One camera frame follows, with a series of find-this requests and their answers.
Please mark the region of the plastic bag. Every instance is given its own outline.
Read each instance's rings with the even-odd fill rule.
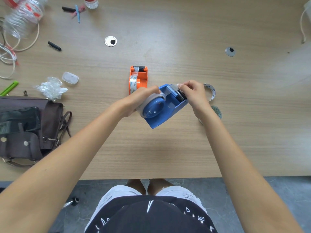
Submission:
[[[62,94],[68,90],[67,88],[61,88],[60,86],[62,84],[58,78],[48,77],[46,83],[41,83],[40,86],[35,86],[35,88],[43,92],[43,95],[50,100],[55,101],[56,99],[60,99]]]

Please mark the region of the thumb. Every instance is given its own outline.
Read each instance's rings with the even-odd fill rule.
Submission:
[[[178,84],[178,88],[179,88],[180,90],[183,91],[183,93],[186,95],[186,97],[188,97],[188,95],[192,92],[192,89],[190,89],[190,88],[189,88],[187,85],[185,85],[185,84],[179,83],[179,84]]]

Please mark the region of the hand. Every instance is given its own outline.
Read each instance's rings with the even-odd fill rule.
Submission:
[[[149,88],[140,87],[126,98],[117,101],[116,104],[122,107],[123,117],[128,117],[153,93],[161,93],[158,86],[152,86]]]
[[[204,85],[190,80],[183,84],[178,84],[178,88],[186,95],[196,117],[201,119],[203,114],[211,108],[205,95]]]

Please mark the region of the handbag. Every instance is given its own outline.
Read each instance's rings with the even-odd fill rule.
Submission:
[[[0,134],[0,157],[7,164],[17,167],[31,167],[61,144],[65,132],[69,131],[72,112],[63,115],[64,105],[49,99],[25,96],[0,97],[0,113],[24,108],[38,107],[41,127],[34,131],[24,131],[18,123],[17,133]],[[16,158],[34,161],[23,165],[14,161]]]

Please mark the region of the phone screen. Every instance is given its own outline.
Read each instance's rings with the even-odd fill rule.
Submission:
[[[0,113],[0,134],[20,132],[19,123],[21,123],[24,131],[40,129],[38,107]]]

